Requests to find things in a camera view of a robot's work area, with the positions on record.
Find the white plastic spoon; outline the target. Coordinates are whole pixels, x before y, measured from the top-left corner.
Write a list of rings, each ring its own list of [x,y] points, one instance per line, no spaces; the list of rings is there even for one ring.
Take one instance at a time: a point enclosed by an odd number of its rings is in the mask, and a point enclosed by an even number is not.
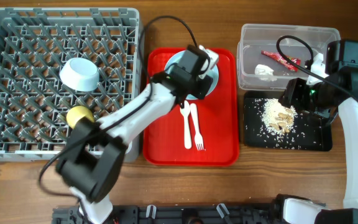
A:
[[[186,149],[191,149],[192,141],[191,141],[190,126],[188,122],[188,117],[190,115],[190,104],[186,100],[183,102],[183,107],[180,108],[180,113],[183,116],[183,124],[184,124],[184,146]]]

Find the red snack wrapper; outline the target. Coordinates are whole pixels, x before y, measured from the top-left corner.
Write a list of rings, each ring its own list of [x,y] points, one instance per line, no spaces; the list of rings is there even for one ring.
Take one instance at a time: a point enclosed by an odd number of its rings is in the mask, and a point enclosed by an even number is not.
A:
[[[268,56],[271,59],[275,60],[276,62],[282,64],[285,68],[292,72],[297,72],[298,68],[292,64],[290,64],[288,61],[286,61],[278,52],[268,52],[265,50],[261,51],[262,55]]]

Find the white napkin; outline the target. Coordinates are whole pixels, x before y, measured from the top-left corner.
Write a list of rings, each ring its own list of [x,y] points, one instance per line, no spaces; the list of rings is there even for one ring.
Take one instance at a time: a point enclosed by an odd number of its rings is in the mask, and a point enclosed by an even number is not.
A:
[[[258,64],[255,68],[256,75],[269,75],[273,76],[274,70],[271,69],[269,66]]]

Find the light blue bowl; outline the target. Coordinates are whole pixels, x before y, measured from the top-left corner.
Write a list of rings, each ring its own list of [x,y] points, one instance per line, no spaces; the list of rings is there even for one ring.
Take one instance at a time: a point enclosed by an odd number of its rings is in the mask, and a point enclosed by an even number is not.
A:
[[[71,58],[59,73],[64,85],[76,91],[93,91],[99,82],[98,67],[85,58]]]

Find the yellow cup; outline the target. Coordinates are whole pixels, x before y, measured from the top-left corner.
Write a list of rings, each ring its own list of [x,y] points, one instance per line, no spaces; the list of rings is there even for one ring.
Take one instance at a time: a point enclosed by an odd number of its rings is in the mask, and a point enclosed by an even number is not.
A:
[[[66,121],[72,129],[75,128],[76,123],[82,118],[87,118],[88,120],[94,122],[92,112],[85,106],[75,106],[71,108],[66,115]]]

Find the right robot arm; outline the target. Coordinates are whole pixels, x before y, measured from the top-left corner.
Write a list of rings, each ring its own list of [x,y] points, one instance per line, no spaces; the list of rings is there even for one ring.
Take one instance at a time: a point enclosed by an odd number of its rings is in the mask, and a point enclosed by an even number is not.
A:
[[[329,116],[329,109],[337,109],[346,146],[343,208],[331,210],[308,199],[278,196],[277,219],[287,223],[358,223],[358,41],[344,39],[329,43],[323,74],[313,73],[312,64],[309,60],[299,70],[318,82],[290,80],[279,102],[322,117]]]

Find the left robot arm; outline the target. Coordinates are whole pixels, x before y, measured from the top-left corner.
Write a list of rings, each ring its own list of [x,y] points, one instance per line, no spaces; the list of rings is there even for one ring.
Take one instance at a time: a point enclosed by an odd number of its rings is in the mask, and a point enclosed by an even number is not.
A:
[[[188,95],[202,100],[213,79],[217,53],[189,45],[178,63],[150,77],[144,91],[113,114],[92,121],[78,115],[56,172],[80,201],[88,223],[103,223],[112,213],[108,197],[117,182],[129,143]]]

